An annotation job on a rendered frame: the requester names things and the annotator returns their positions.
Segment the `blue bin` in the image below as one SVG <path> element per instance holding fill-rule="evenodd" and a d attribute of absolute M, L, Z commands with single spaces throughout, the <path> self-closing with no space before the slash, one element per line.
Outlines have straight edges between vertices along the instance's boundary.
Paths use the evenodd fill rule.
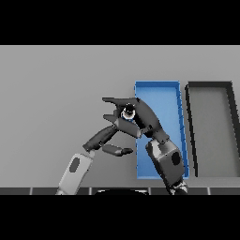
<path fill-rule="evenodd" d="M 182 107 L 182 94 L 179 81 L 136 81 L 135 97 L 140 98 L 154 111 L 171 141 L 179 148 L 183 158 L 185 172 L 183 177 L 188 179 L 188 150 Z M 149 139 L 142 136 L 136 141 L 137 178 L 144 180 L 159 179 L 160 176 L 152 159 L 148 156 L 145 146 Z"/>

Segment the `blue pipe with pale ring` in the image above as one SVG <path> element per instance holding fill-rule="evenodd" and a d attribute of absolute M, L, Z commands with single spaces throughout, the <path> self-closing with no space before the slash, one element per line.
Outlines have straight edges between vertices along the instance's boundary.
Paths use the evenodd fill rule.
<path fill-rule="evenodd" d="M 133 104 L 128 103 L 124 110 L 121 112 L 121 117 L 129 122 L 132 122 L 135 116 L 135 107 Z"/>

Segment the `right robot hand dark grey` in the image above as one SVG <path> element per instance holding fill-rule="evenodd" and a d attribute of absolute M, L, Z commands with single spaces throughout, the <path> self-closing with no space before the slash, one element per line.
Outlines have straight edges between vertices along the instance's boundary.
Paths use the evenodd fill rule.
<path fill-rule="evenodd" d="M 112 122 L 118 130 L 136 139 L 140 139 L 142 135 L 145 135 L 147 138 L 156 139 L 161 144 L 170 139 L 169 135 L 162 128 L 156 114 L 140 98 L 104 97 L 102 100 L 115 105 L 116 110 L 113 114 L 104 114 L 103 117 Z M 133 104 L 135 107 L 135 116 L 132 122 L 121 117 L 121 112 L 128 103 Z"/>

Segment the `left robot hand dark grey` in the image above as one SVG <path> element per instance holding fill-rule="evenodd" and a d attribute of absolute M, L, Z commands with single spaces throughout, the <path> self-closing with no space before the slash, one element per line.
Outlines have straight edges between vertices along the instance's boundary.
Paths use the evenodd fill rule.
<path fill-rule="evenodd" d="M 82 147 L 88 153 L 102 149 L 103 152 L 107 154 L 111 154 L 116 157 L 121 157 L 123 155 L 131 154 L 133 152 L 131 148 L 122 148 L 119 146 L 108 144 L 108 141 L 113 137 L 113 135 L 117 131 L 118 129 L 115 126 L 105 127 L 104 129 L 99 131 L 97 134 L 95 134 Z"/>

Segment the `dark grey bin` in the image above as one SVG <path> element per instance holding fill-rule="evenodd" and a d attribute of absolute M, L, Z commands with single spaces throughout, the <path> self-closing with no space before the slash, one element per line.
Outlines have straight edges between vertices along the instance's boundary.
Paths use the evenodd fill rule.
<path fill-rule="evenodd" d="M 188 82 L 187 114 L 196 177 L 240 177 L 240 122 L 232 82 Z"/>

